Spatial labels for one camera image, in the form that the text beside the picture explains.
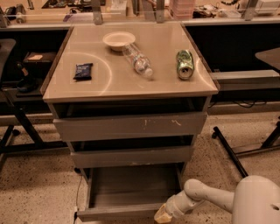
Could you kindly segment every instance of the bottle cap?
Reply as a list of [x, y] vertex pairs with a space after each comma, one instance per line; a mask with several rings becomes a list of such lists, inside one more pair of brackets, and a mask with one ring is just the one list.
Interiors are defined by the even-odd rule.
[[152, 79], [152, 74], [153, 74], [152, 69], [148, 67], [148, 68], [145, 70], [144, 76], [145, 76], [147, 79], [151, 80], [151, 79]]

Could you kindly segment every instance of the clear water bottle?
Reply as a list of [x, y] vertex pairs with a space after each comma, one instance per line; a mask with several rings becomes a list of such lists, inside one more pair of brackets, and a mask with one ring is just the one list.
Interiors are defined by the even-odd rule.
[[143, 55], [134, 44], [127, 44], [122, 49], [124, 57], [134, 67], [138, 74], [144, 78], [152, 80], [153, 72], [149, 59]]

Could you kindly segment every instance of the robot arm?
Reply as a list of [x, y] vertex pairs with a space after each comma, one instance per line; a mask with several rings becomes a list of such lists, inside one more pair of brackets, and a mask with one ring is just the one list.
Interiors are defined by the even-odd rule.
[[167, 223], [179, 218], [205, 200], [230, 212], [233, 224], [279, 224], [280, 188], [269, 179], [248, 176], [227, 192], [204, 185], [196, 179], [185, 182], [184, 190], [171, 196], [155, 214], [155, 221]]

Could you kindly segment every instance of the workbench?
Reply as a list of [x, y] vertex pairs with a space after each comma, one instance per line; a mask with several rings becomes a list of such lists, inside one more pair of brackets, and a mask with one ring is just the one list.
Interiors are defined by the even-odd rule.
[[[102, 42], [116, 31], [136, 36], [154, 80], [141, 77], [121, 52]], [[70, 32], [43, 100], [88, 182], [86, 210], [78, 216], [152, 216], [180, 190], [180, 176], [218, 89], [181, 23], [85, 24]], [[181, 49], [192, 52], [190, 80], [177, 76]], [[76, 81], [76, 65], [83, 63], [94, 63], [92, 80]]]

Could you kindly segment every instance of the white bowl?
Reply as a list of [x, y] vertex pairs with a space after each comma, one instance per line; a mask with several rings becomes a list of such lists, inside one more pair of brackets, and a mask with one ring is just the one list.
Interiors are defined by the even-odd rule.
[[103, 42], [107, 46], [110, 46], [112, 50], [117, 52], [121, 52], [123, 50], [123, 46], [126, 44], [132, 44], [135, 40], [135, 36], [126, 31], [111, 32], [103, 37]]

